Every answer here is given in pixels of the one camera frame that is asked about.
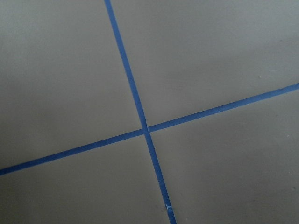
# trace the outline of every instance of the floor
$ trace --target floor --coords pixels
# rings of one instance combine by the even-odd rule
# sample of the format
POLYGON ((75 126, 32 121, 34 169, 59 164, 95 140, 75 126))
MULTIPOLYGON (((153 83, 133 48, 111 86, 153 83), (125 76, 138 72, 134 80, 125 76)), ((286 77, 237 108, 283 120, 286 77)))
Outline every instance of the floor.
POLYGON ((0 223, 299 223, 298 11, 0 1, 0 223))

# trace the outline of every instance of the blue line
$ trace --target blue line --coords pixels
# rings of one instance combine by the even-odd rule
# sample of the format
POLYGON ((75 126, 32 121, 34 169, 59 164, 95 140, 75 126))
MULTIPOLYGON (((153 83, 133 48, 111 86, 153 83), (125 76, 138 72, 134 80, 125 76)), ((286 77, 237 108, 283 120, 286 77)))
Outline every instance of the blue line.
POLYGON ((126 54, 125 47, 124 47, 123 42, 122 42, 121 34, 120 34, 120 31, 119 31, 119 28, 118 28, 118 25, 117 25, 117 22, 116 22, 116 18, 115 18, 110 0, 105 0, 105 5, 106 5, 106 8, 107 8, 109 18, 110 18, 110 22, 111 22, 111 26, 112 26, 114 36, 115 36, 115 39, 116 39, 116 42, 117 42, 117 46, 118 46, 118 49, 119 49, 119 52, 120 52, 120 55, 121 55, 122 63, 123 63, 123 66, 125 68, 127 78, 128 78, 128 82, 129 82, 129 85, 130 85, 130 88, 131 88, 131 91, 132 91, 132 94, 133 94, 133 98, 134 98, 134 101, 135 101, 135 105, 136 105, 136 108, 137 108, 139 119, 140 119, 140 122, 141 122, 141 125, 142 125, 142 130, 143 130, 143 133, 144 133, 144 136, 145 136, 145 139, 146 139, 146 143, 147 143, 148 148, 149 148, 149 154, 151 156, 151 159, 152 159, 152 162, 153 162, 153 165, 154 165, 154 169, 155 169, 155 173, 156 173, 156 176, 157 176, 157 179, 158 179, 158 182, 159 182, 160 190, 161 190, 161 193, 162 193, 162 196, 163 196, 164 204, 167 208, 167 214, 168 214, 168 217, 169 217, 169 221, 170 221, 171 224, 176 224, 177 222, 176 222, 176 219, 174 217, 172 206, 171 206, 171 203, 170 203, 170 200, 169 200, 168 192, 167 192, 166 185, 165 185, 165 182, 164 182, 164 178, 163 178, 163 175, 162 175, 162 171, 161 171, 161 168, 160 168, 160 165, 159 165, 159 161, 158 161, 158 158, 157 158, 155 147, 154 147, 154 144, 153 144, 148 126, 146 124, 146 119, 145 119, 144 111, 143 111, 143 108, 142 108, 142 104, 141 104, 141 101, 140 101, 140 98, 139 98, 139 94, 138 94, 137 87, 136 87, 136 84, 135 84, 135 81, 134 81, 134 78, 133 78, 132 70, 131 70, 131 67, 130 67, 130 64, 129 64, 129 61, 128 61, 128 57, 127 57, 127 54, 126 54))
POLYGON ((72 149, 69 149, 69 150, 66 150, 66 151, 63 151, 63 152, 60 152, 60 153, 48 155, 48 156, 45 156, 45 157, 42 157, 42 158, 39 158, 39 159, 36 159, 36 160, 21 163, 21 164, 12 166, 12 167, 7 167, 7 168, 4 168, 4 169, 0 170, 0 176, 4 175, 4 174, 12 173, 14 171, 18 171, 18 170, 21 170, 21 169, 26 169, 26 168, 33 167, 33 166, 36 166, 36 165, 39 165, 39 164, 43 164, 43 163, 46 163, 46 162, 58 160, 58 159, 61 159, 61 158, 64 158, 64 157, 67 157, 67 156, 70 156, 70 155, 85 152, 85 151, 88 151, 88 150, 91 150, 91 149, 99 148, 101 146, 106 146, 106 145, 109 145, 109 144, 112 144, 112 143, 115 143, 115 142, 130 139, 130 138, 133 138, 133 137, 136 137, 136 136, 140 136, 142 134, 143 134, 142 129, 139 129, 139 130, 132 131, 132 132, 129 132, 129 133, 114 136, 114 137, 109 138, 109 139, 104 139, 104 140, 97 141, 97 142, 94 142, 94 143, 91 143, 91 144, 88 144, 88 145, 80 146, 80 147, 77 147, 77 148, 72 148, 72 149))
POLYGON ((218 107, 206 110, 206 111, 201 111, 201 112, 190 114, 190 115, 187 115, 187 116, 184 116, 184 117, 181 117, 181 118, 177 118, 177 119, 169 120, 169 121, 157 124, 157 125, 153 125, 153 126, 149 127, 149 131, 150 132, 155 132, 155 131, 158 131, 158 130, 161 130, 161 129, 164 129, 164 128, 167 128, 167 127, 182 124, 182 123, 185 123, 185 122, 188 122, 188 121, 191 121, 191 120, 203 118, 203 117, 210 116, 210 115, 213 115, 213 114, 216 114, 216 113, 228 111, 228 110, 237 108, 239 106, 252 104, 252 103, 257 102, 257 101, 261 101, 261 100, 268 99, 268 98, 271 98, 271 97, 279 96, 281 94, 292 92, 292 91, 295 91, 295 90, 298 90, 298 89, 299 89, 299 83, 287 86, 283 89, 278 89, 278 90, 266 92, 266 93, 263 93, 263 94, 259 94, 259 95, 253 96, 253 97, 246 98, 246 99, 241 99, 241 100, 235 101, 233 103, 218 106, 218 107))

